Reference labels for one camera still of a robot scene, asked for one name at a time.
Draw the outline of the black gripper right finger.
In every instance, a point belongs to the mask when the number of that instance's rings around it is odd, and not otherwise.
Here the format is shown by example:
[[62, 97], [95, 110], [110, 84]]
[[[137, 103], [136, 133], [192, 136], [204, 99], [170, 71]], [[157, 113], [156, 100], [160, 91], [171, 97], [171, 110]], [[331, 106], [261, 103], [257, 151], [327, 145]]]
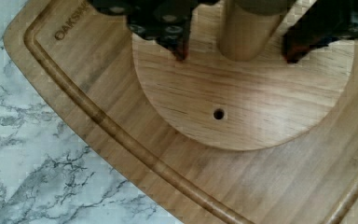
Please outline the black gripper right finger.
[[316, 0], [282, 38], [282, 56], [298, 63], [339, 40], [358, 40], [358, 0]]

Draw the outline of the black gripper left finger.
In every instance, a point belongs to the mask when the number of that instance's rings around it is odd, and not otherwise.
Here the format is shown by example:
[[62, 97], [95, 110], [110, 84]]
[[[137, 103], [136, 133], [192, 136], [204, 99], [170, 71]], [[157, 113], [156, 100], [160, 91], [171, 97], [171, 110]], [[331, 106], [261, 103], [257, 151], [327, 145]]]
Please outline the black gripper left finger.
[[193, 11], [220, 0], [87, 0], [99, 13], [125, 16], [128, 29], [154, 40], [178, 61], [188, 54]]

